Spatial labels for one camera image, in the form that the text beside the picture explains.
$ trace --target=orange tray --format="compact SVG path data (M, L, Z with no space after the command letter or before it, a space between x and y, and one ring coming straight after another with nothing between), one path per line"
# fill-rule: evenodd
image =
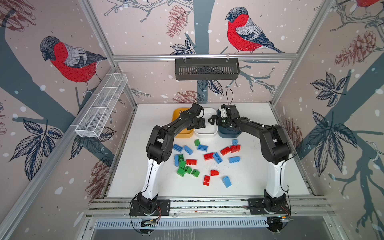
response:
M180 111L183 112L188 109L189 108L177 108L175 111L173 111L172 121L176 120L180 116ZM189 138L189 137L192 137L192 135L193 135L193 129L187 130L185 128L179 134L177 134L176 138Z

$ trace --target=red toy brick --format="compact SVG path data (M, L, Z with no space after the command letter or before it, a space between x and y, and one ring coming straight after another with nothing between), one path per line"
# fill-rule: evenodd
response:
M197 164L197 160L195 159L187 159L187 165L196 165Z
M204 154L204 160L209 160L214 158L214 152Z
M218 176L218 171L211 170L211 176Z
M237 152L237 145L231 146L231 152Z
M205 175L204 176L204 182L209 182L210 178L211 178L210 176Z
M224 156L225 154L229 153L230 151L231 151L231 149L229 147L226 147L223 150L221 150L220 153L221 153L221 155Z

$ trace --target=toy brick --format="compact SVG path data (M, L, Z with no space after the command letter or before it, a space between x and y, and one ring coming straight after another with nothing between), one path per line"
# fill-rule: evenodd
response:
M185 168L185 165L186 165L186 162L185 161L180 161L179 163L179 167L184 169Z
M180 176L184 177L184 174L185 174L185 170L179 167L179 169L177 170L177 172L176 172L176 173L177 173L178 175L180 175Z
M210 178L211 178L210 176L205 175L204 176L204 182L209 182Z
M197 164L197 160L196 159L187 159L187 165L196 165Z
M218 176L218 171L211 170L211 176Z
M191 154L193 153L192 150L191 150L187 145L184 146L184 150L185 150L189 155L191 155Z
M199 176L199 174L200 174L200 172L198 171L198 170L196 170L196 169L194 169L194 170L192 170L192 173L191 173L193 176L195 176L195 177L198 177Z
M208 146L199 144L197 146L197 150L207 152L208 151Z
M237 152L237 146L236 145L231 146L231 152Z
M225 154L229 153L230 151L231 151L231 149L229 147L226 147L223 150L221 150L220 153L221 153L221 155L224 156Z
M176 167L179 166L179 156L178 155L175 155L175 166Z
M213 159L213 158L214 158L213 152L204 154L204 160L209 160L209 159Z
M240 162L240 157L230 157L229 163Z
M181 150L183 150L183 148L181 146L177 145L177 144L173 144L172 148L175 149L178 152L181 152Z
M223 183L224 183L224 185L225 185L225 187L230 187L231 185L232 185L232 183L231 183L231 181L229 180L229 177L228 176L225 176L224 178L223 178Z
M214 154L214 159L216 160L216 162L218 164L223 161L217 152L215 152L215 154Z
M192 168L191 167L188 167L188 166L185 166L184 170L186 171L186 173L190 174L192 172Z

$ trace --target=green toy brick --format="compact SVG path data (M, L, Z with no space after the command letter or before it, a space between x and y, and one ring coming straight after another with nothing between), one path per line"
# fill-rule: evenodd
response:
M191 173L193 176L198 177L200 172L197 169L194 169Z
M189 167L189 166L186 166L186 167L184 168L184 170L185 170L186 173L188 173L188 174L190 174L190 173L192 172L192 168Z
M179 169L177 170L177 172L176 172L178 175L180 175L180 176L182 176L182 177L184 177L184 174L185 174L185 170L184 169L182 169L181 167L179 167Z
M179 167L182 168L182 169L185 169L186 164L187 163L185 161L180 161Z

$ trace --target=blue toy brick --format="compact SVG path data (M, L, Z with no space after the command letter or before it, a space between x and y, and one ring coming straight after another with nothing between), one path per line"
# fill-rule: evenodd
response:
M175 166L176 167L179 166L179 156L178 155L175 155Z
M225 176L225 177L223 178L223 183L224 183L224 185L226 186L226 188L228 188L228 187L230 187L230 186L232 185L231 180L229 180L229 177L228 177L228 176Z
M229 163L240 162L240 157L230 157Z
M191 154L193 153L192 150L191 150L187 145L184 146L184 150L185 150L189 155L191 155Z
M208 146L207 146L207 145L201 145L201 144L199 144L199 145L197 146L197 150L207 152L207 151L208 151Z
M217 152L215 152L214 154L214 159L216 160L216 162L219 164L221 163L223 160L221 159L221 157L218 155Z
M173 144L173 149L175 149L178 152L181 152L181 150L183 150L183 148L177 144Z

